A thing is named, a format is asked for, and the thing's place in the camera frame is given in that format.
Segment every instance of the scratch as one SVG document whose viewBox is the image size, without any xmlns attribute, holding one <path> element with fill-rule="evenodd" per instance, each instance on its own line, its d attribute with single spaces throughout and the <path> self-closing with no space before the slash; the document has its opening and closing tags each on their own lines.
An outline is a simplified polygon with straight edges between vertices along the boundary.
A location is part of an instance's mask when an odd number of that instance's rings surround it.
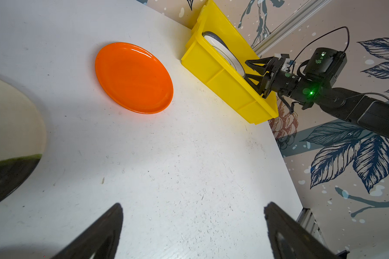
<svg viewBox="0 0 389 259">
<path fill-rule="evenodd" d="M 65 174 L 65 171 L 66 171 L 66 168 L 64 168 L 64 169 L 63 169 L 63 174 L 62 174 L 62 176 Z M 61 177 L 59 177 L 59 178 L 56 180 L 56 182 L 53 184 L 53 186 L 55 186 L 55 185 L 56 185 L 56 183 L 59 181 L 59 179 L 61 179 L 61 178 L 62 178 L 62 176 L 61 176 Z"/>
<path fill-rule="evenodd" d="M 244 189 L 242 186 L 240 186 L 237 182 L 235 182 L 241 189 Z"/>
<path fill-rule="evenodd" d="M 147 32 L 147 34 L 148 34 L 148 41 L 149 41 L 149 43 L 150 43 L 150 49 L 153 49 L 153 46 L 151 46 L 151 38 L 150 38 L 150 33 L 149 33 L 149 32 Z"/>
</svg>

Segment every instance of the white plate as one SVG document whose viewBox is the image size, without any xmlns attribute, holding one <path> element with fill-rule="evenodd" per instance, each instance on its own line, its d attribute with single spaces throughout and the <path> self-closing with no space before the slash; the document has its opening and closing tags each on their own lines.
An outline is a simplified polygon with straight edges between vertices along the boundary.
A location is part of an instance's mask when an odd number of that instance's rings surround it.
<svg viewBox="0 0 389 259">
<path fill-rule="evenodd" d="M 232 54 L 223 40 L 218 37 L 218 35 L 212 32 L 204 32 L 202 35 L 207 40 L 207 42 L 210 43 L 217 50 L 217 52 L 219 52 L 219 54 L 221 54 L 222 57 L 229 62 L 229 64 L 239 73 L 239 75 L 242 77 L 245 76 L 245 71 L 241 63 Z"/>
</svg>

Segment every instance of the white table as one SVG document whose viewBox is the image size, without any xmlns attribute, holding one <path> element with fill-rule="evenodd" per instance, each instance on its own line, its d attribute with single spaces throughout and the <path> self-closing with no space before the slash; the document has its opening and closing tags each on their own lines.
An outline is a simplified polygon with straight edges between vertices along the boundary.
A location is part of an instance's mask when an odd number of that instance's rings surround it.
<svg viewBox="0 0 389 259">
<path fill-rule="evenodd" d="M 37 168 L 0 202 L 1 258 L 49 258 L 116 202 L 117 258 L 272 257 L 263 208 L 296 218 L 300 200 L 268 123 L 248 124 L 181 65 L 189 37 L 135 0 L 0 0 L 0 79 L 48 131 Z M 102 90 L 94 59 L 117 41 L 164 64 L 165 111 L 137 114 Z"/>
</svg>

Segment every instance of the orange plate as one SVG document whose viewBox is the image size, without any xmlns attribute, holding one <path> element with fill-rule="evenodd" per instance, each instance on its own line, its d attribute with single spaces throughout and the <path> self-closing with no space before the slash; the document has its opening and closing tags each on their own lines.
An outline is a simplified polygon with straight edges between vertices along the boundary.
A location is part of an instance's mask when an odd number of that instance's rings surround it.
<svg viewBox="0 0 389 259">
<path fill-rule="evenodd" d="M 157 113 L 173 98 L 173 83 L 166 68 L 136 45 L 106 45 L 97 55 L 95 72 L 104 91 L 130 111 Z"/>
</svg>

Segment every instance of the wall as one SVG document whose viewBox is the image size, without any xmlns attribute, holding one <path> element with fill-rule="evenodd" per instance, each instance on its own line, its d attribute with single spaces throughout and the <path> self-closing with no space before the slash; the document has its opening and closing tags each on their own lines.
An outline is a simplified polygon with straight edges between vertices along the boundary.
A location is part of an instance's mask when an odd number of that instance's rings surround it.
<svg viewBox="0 0 389 259">
<path fill-rule="evenodd" d="M 295 58 L 306 44 L 341 26 L 350 29 L 350 45 L 334 87 L 389 97 L 389 1 L 334 0 L 264 56 Z M 297 64 L 317 47 L 343 50 L 347 41 L 344 29 L 336 31 L 307 47 Z M 289 115 L 281 104 L 280 117 L 270 125 L 301 202 L 311 208 L 328 247 L 352 251 L 389 237 L 389 140 L 317 105 L 300 108 Z"/>
<path fill-rule="evenodd" d="M 355 249 L 347 259 L 389 259 L 389 238 L 379 243 Z"/>
<path fill-rule="evenodd" d="M 138 0 L 178 23 L 192 28 L 207 0 Z M 307 0 L 216 0 L 239 33 L 254 47 Z"/>
</svg>

